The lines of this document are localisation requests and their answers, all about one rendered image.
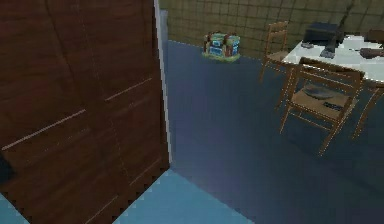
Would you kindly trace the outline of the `dark brown long object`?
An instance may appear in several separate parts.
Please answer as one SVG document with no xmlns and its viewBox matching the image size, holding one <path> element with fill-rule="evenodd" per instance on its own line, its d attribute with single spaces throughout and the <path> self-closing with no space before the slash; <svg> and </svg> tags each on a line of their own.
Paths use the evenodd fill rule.
<svg viewBox="0 0 384 224">
<path fill-rule="evenodd" d="M 384 49 L 361 48 L 359 54 L 365 59 L 384 57 Z"/>
</svg>

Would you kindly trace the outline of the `small black remote control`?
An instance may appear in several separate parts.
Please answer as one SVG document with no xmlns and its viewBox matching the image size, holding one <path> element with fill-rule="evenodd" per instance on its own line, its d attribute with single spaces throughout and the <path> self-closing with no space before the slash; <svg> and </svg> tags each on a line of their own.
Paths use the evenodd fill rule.
<svg viewBox="0 0 384 224">
<path fill-rule="evenodd" d="M 332 103 L 329 103 L 329 102 L 324 102 L 323 106 L 325 106 L 327 108 L 330 108 L 332 110 L 336 110 L 336 111 L 341 111 L 344 108 L 343 106 L 332 104 Z"/>
</svg>

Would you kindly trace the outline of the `colourful green box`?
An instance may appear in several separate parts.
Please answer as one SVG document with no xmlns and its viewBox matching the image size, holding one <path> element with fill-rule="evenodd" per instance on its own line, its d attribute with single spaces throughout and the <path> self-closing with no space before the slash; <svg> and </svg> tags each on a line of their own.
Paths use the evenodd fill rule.
<svg viewBox="0 0 384 224">
<path fill-rule="evenodd" d="M 202 55 L 232 63 L 240 58 L 240 37 L 236 33 L 210 32 L 204 36 Z"/>
</svg>

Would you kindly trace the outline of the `white table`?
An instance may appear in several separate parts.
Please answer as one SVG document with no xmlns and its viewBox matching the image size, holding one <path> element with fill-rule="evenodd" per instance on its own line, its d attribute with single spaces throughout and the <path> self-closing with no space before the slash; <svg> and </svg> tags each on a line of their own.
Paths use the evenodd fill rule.
<svg viewBox="0 0 384 224">
<path fill-rule="evenodd" d="M 364 123 L 368 119 L 369 112 L 376 103 L 384 99 L 384 49 L 383 57 L 376 56 L 372 59 L 366 59 L 360 55 L 362 48 L 369 48 L 371 51 L 380 50 L 378 43 L 365 42 L 362 36 L 347 35 L 343 43 L 335 49 L 333 59 L 321 57 L 324 46 L 314 45 L 312 48 L 305 48 L 302 42 L 299 42 L 283 59 L 288 64 L 298 64 L 302 57 L 315 59 L 343 67 L 349 67 L 365 73 L 364 84 L 373 90 L 368 103 L 366 104 L 362 115 L 357 123 L 353 137 L 357 138 L 363 131 Z"/>
</svg>

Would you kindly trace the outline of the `dark brown box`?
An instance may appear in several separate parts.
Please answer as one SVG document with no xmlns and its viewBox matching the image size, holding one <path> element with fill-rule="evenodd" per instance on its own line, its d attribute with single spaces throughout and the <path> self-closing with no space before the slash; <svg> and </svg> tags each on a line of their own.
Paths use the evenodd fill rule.
<svg viewBox="0 0 384 224">
<path fill-rule="evenodd" d="M 384 30 L 370 29 L 364 36 L 365 42 L 384 44 Z"/>
</svg>

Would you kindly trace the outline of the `dark table lamp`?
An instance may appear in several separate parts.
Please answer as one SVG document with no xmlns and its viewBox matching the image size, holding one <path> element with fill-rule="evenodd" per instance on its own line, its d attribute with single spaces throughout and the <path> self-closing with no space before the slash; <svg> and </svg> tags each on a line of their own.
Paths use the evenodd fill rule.
<svg viewBox="0 0 384 224">
<path fill-rule="evenodd" d="M 333 59 L 335 57 L 335 49 L 336 49 L 337 40 L 341 36 L 341 34 L 343 33 L 345 21 L 348 18 L 350 11 L 353 8 L 354 4 L 355 4 L 355 0 L 351 0 L 351 3 L 346 8 L 344 15 L 343 15 L 341 21 L 339 22 L 339 25 L 337 27 L 337 30 L 335 31 L 334 36 L 327 43 L 325 48 L 322 50 L 322 52 L 320 53 L 320 57 L 330 58 L 330 59 Z"/>
</svg>

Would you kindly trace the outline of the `black box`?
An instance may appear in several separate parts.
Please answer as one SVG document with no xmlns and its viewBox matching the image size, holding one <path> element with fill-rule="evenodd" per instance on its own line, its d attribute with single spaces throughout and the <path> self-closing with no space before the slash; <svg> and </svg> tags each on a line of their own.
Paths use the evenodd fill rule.
<svg viewBox="0 0 384 224">
<path fill-rule="evenodd" d="M 303 42 L 325 46 L 334 37 L 337 29 L 337 24 L 314 22 L 306 28 Z"/>
</svg>

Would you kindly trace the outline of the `brown wooden chair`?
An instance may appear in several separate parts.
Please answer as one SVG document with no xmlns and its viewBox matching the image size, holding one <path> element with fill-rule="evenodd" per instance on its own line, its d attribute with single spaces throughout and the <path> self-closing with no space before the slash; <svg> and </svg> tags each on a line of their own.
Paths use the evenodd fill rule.
<svg viewBox="0 0 384 224">
<path fill-rule="evenodd" d="M 262 82 L 267 68 L 275 71 L 275 74 L 283 73 L 283 59 L 288 55 L 287 34 L 288 21 L 279 21 L 268 25 L 262 67 L 259 73 L 259 81 Z"/>
<path fill-rule="evenodd" d="M 359 70 L 302 57 L 291 70 L 285 86 L 286 106 L 279 132 L 283 132 L 289 115 L 326 130 L 328 135 L 318 151 L 318 155 L 323 156 L 358 103 L 364 75 Z M 326 88 L 333 92 L 334 97 L 326 100 L 312 98 L 303 92 L 306 85 Z M 344 108 L 341 111 L 332 110 L 323 106 L 324 102 Z"/>
</svg>

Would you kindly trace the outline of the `grey flat dish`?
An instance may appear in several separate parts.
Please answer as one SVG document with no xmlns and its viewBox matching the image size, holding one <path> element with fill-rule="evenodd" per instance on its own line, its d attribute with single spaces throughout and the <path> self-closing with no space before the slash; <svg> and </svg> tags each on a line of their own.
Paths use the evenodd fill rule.
<svg viewBox="0 0 384 224">
<path fill-rule="evenodd" d="M 326 100 L 334 97 L 332 91 L 315 85 L 306 85 L 303 88 L 303 92 L 306 95 L 319 100 Z"/>
</svg>

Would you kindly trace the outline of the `dark brown wooden door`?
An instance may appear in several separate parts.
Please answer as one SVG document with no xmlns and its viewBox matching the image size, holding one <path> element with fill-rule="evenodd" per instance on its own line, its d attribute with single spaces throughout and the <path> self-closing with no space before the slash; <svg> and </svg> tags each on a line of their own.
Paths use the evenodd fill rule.
<svg viewBox="0 0 384 224">
<path fill-rule="evenodd" d="M 113 224 L 167 169 L 154 0 L 0 0 L 0 194 Z"/>
</svg>

